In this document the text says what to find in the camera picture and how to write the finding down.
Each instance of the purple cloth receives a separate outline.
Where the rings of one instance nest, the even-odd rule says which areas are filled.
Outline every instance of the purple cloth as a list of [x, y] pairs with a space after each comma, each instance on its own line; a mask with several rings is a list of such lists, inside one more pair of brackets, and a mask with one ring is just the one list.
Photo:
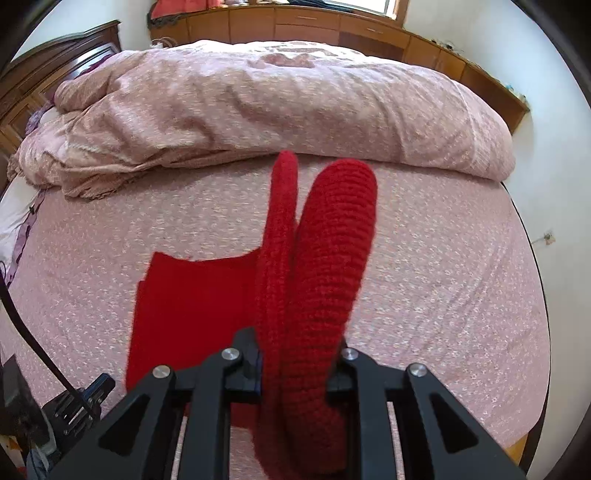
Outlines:
[[35, 200], [32, 208], [29, 209], [29, 215], [27, 216], [27, 219], [18, 230], [17, 243], [14, 245], [14, 251], [12, 252], [12, 262], [4, 278], [7, 286], [10, 286], [14, 280], [14, 275], [17, 273], [18, 263], [21, 261], [23, 250], [25, 250], [25, 243], [27, 243], [27, 239], [29, 238], [29, 232], [37, 220], [39, 207], [43, 203], [44, 199], [45, 190], [41, 190], [39, 195], [37, 195], [37, 199]]
[[39, 110], [37, 110], [37, 112], [31, 115], [29, 121], [27, 122], [27, 126], [25, 127], [25, 137], [31, 135], [37, 129], [37, 127], [39, 127], [41, 117], [53, 107], [53, 102], [47, 101], [45, 102], [45, 105], [43, 105]]

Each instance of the pillow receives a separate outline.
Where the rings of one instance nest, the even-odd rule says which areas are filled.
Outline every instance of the pillow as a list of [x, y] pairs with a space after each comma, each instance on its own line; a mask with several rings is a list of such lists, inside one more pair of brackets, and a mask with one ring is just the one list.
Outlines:
[[39, 189], [29, 185], [23, 176], [11, 182], [0, 200], [0, 274], [7, 284], [14, 278], [28, 228], [36, 218], [32, 213], [41, 201]]
[[46, 123], [55, 120], [57, 117], [60, 116], [60, 112], [57, 111], [57, 108], [51, 107], [47, 112], [43, 114], [41, 119], [39, 120], [39, 126], [42, 127]]

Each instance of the wooden bed frame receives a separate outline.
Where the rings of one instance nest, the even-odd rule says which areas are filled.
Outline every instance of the wooden bed frame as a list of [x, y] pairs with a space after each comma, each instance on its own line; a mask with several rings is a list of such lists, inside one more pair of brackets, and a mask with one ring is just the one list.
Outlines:
[[13, 60], [0, 77], [0, 191], [10, 155], [25, 137], [31, 115], [53, 98], [58, 86], [121, 51], [119, 21], [51, 40]]

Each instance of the silver bolt head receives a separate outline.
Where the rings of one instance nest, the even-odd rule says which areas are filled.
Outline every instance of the silver bolt head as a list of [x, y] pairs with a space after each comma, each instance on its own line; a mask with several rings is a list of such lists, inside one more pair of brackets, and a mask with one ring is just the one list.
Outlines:
[[427, 375], [427, 367], [423, 364], [412, 364], [408, 367], [408, 371], [410, 371], [411, 375], [419, 378]]
[[345, 360], [349, 361], [355, 360], [359, 356], [359, 352], [354, 348], [343, 348], [340, 354]]
[[222, 350], [222, 358], [224, 360], [228, 360], [228, 361], [235, 360], [239, 356], [240, 356], [240, 350], [237, 350], [234, 347], [225, 348], [224, 350]]
[[154, 367], [152, 375], [156, 378], [166, 378], [170, 375], [170, 367], [168, 365], [159, 365]]

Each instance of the wire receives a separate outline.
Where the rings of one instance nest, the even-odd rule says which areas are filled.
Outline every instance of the wire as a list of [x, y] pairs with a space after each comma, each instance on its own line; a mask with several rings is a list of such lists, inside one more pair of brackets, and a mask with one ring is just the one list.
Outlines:
[[38, 479], [43, 478], [43, 476], [39, 475], [39, 470], [37, 470], [37, 465], [35, 464], [35, 459], [33, 458], [33, 441], [31, 440], [31, 435], [27, 432], [27, 442], [29, 443], [29, 456], [31, 457], [31, 464], [33, 466], [33, 470], [35, 470], [35, 475]]
[[8, 318], [17, 329], [17, 332], [21, 335], [23, 340], [27, 343], [31, 349], [35, 352], [35, 354], [41, 359], [41, 361], [46, 365], [46, 367], [51, 371], [52, 374], [56, 376], [56, 378], [60, 381], [60, 383], [66, 388], [66, 390], [74, 397], [78, 402], [81, 403], [82, 407], [90, 414], [90, 416], [94, 420], [100, 420], [100, 416], [90, 408], [87, 401], [82, 397], [81, 393], [75, 389], [68, 379], [61, 373], [61, 370], [57, 367], [55, 363], [51, 360], [47, 352], [43, 349], [43, 347], [37, 342], [37, 339], [33, 336], [31, 331], [27, 328], [27, 326], [22, 321], [21, 316], [18, 314], [17, 308], [14, 306], [14, 302], [12, 301], [12, 297], [8, 292], [8, 288], [6, 287], [6, 283], [3, 277], [0, 277], [0, 301], [4, 305], [6, 309], [6, 313], [8, 314]]

